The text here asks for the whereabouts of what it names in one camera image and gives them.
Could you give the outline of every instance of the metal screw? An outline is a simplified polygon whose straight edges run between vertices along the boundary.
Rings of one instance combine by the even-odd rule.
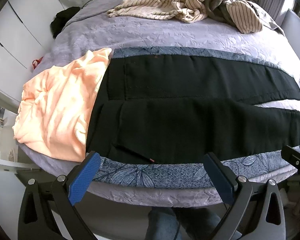
[[[272,185],[272,186],[274,186],[274,185],[277,184],[277,183],[275,182],[274,179],[270,179],[270,180],[269,180],[269,184]]]
[[[65,175],[60,175],[60,176],[57,178],[57,180],[58,180],[59,182],[63,182],[63,181],[65,181],[65,179],[66,179],[66,176],[65,176]]]
[[[239,177],[238,177],[238,180],[239,180],[240,182],[246,182],[246,181],[247,181],[247,178],[246,178],[245,176],[239,176]]]
[[[35,179],[29,179],[28,184],[33,185],[35,183]]]

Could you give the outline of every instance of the striped shirt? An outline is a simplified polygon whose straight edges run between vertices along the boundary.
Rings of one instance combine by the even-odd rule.
[[[241,33],[262,30],[261,19],[246,0],[227,0],[224,3]],[[132,16],[152,20],[176,18],[185,23],[194,23],[207,17],[204,0],[123,0],[122,4],[107,13],[109,17]]]

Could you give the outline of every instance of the black cloth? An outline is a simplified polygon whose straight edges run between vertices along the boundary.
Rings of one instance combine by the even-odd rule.
[[[80,7],[74,6],[56,14],[55,19],[50,24],[54,39],[58,36],[59,33],[61,33],[66,23],[79,11]]]
[[[287,73],[215,57],[113,58],[101,82],[86,150],[122,163],[202,163],[300,142],[300,112],[254,106],[300,100]]]

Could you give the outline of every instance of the orange fabric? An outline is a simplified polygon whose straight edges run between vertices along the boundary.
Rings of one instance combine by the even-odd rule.
[[[23,85],[15,139],[52,158],[81,162],[91,111],[111,49],[53,66]]]

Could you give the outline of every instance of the jeans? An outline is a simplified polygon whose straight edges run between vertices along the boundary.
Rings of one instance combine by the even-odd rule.
[[[220,222],[220,217],[207,208],[153,207],[148,214],[149,226],[145,240],[182,240],[179,223],[193,240],[207,240]],[[237,240],[241,233],[236,231],[231,240]]]

